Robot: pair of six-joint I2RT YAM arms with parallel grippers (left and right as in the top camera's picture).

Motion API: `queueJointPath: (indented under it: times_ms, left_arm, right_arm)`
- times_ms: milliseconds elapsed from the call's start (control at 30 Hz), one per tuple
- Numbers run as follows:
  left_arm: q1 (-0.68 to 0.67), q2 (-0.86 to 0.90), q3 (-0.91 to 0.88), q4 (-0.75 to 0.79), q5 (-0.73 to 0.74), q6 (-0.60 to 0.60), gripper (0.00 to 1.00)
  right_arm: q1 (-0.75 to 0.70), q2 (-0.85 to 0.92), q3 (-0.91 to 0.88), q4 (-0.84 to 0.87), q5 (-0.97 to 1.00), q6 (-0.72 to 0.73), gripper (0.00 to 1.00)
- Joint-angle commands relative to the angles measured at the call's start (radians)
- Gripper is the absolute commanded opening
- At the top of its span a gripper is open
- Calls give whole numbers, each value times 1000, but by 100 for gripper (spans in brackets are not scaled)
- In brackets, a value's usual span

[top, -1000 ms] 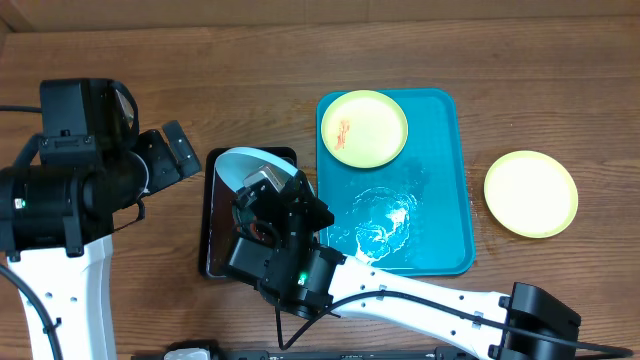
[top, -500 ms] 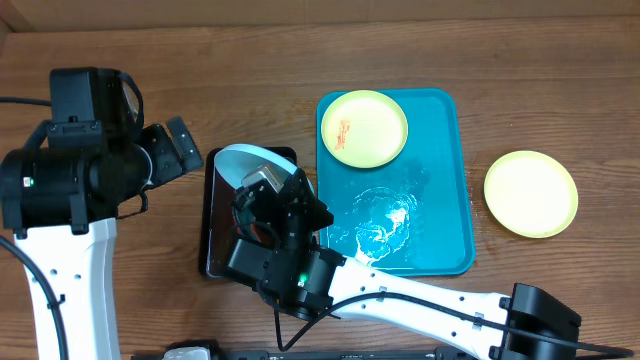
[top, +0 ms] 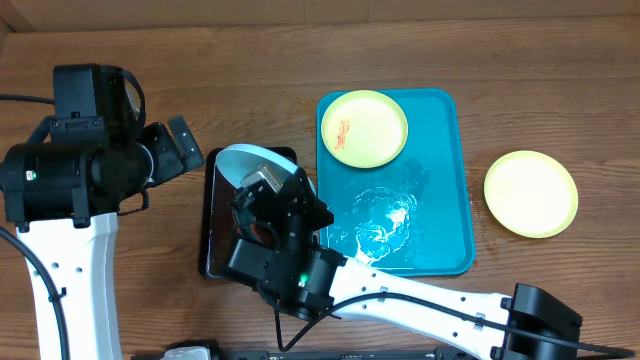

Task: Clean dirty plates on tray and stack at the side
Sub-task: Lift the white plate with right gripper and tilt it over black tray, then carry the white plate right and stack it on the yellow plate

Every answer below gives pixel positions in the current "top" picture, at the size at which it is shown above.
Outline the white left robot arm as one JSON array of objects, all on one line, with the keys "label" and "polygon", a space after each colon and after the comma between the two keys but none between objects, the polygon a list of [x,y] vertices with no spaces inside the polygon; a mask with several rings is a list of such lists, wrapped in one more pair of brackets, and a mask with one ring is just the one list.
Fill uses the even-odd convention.
[{"label": "white left robot arm", "polygon": [[1,232],[25,257],[44,359],[120,359],[114,255],[122,201],[204,163],[182,116],[140,134],[48,116],[1,164]]}]

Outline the yellow plate front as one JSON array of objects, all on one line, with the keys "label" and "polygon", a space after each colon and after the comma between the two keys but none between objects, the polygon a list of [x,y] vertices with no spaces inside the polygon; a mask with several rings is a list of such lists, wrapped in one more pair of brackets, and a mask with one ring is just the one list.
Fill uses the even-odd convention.
[{"label": "yellow plate front", "polygon": [[553,237],[567,229],[579,205],[569,171],[551,156],[530,150],[505,154],[489,167],[484,197],[502,226],[534,239]]}]

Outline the light blue plate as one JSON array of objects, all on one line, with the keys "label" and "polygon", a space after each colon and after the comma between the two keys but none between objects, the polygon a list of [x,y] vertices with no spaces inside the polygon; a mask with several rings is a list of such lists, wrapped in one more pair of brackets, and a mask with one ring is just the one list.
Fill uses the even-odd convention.
[{"label": "light blue plate", "polygon": [[216,167],[221,175],[235,187],[235,190],[249,189],[258,185],[255,189],[256,192],[264,193],[267,191],[277,195],[278,193],[275,193],[264,181],[245,188],[241,186],[241,180],[260,165],[268,164],[283,180],[283,188],[285,182],[299,169],[294,161],[294,154],[285,155],[286,150],[288,149],[265,148],[253,144],[234,144],[222,149],[217,155]]}]

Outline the pink green sponge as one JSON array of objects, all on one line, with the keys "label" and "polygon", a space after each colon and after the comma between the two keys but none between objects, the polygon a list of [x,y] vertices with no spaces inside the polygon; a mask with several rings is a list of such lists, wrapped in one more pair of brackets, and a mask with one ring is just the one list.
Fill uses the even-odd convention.
[{"label": "pink green sponge", "polygon": [[252,237],[268,247],[272,247],[274,245],[274,238],[271,232],[265,229],[263,226],[260,226],[256,223],[250,225],[250,232]]}]

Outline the yellow plate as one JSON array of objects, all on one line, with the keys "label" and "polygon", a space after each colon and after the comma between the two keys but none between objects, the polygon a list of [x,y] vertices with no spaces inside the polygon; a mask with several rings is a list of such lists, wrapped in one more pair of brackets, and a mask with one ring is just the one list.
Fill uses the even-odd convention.
[{"label": "yellow plate", "polygon": [[530,150],[505,154],[489,167],[484,197],[502,226],[534,239],[553,237],[567,229],[579,205],[569,171],[551,156]]},{"label": "yellow plate", "polygon": [[361,169],[383,166],[403,150],[408,119],[388,95],[356,90],[332,101],[320,121],[323,144],[341,163]]}]

